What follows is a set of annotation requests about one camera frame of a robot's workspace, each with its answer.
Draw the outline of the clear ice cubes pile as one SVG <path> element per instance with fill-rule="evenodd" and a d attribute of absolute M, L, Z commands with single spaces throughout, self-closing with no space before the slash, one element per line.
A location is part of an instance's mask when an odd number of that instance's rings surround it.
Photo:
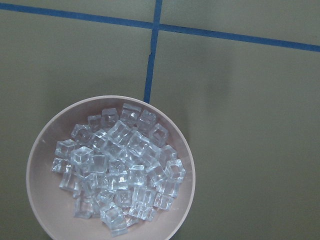
<path fill-rule="evenodd" d="M 169 131 L 146 108 L 125 103 L 76 124 L 56 143 L 51 170 L 72 193 L 76 218 L 100 218 L 113 237 L 169 211 L 186 170 Z"/>

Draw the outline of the pink bowl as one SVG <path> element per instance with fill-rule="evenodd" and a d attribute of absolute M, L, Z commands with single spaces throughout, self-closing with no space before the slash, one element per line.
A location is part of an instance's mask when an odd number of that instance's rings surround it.
<path fill-rule="evenodd" d="M 174 122 L 154 106 L 141 100 L 117 95 L 96 96 L 76 102 L 55 115 L 37 136 L 27 162 L 26 189 L 33 213 L 54 240 L 110 240 L 107 226 L 97 218 L 73 216 L 74 202 L 69 192 L 59 189 L 61 177 L 51 170 L 56 143 L 67 139 L 75 124 L 105 108 L 119 109 L 135 104 L 157 115 L 169 131 L 168 143 L 177 151 L 186 170 L 178 196 L 169 211 L 158 213 L 151 222 L 141 221 L 120 235 L 121 240 L 168 240 L 181 227 L 191 208 L 196 171 L 190 147 Z"/>

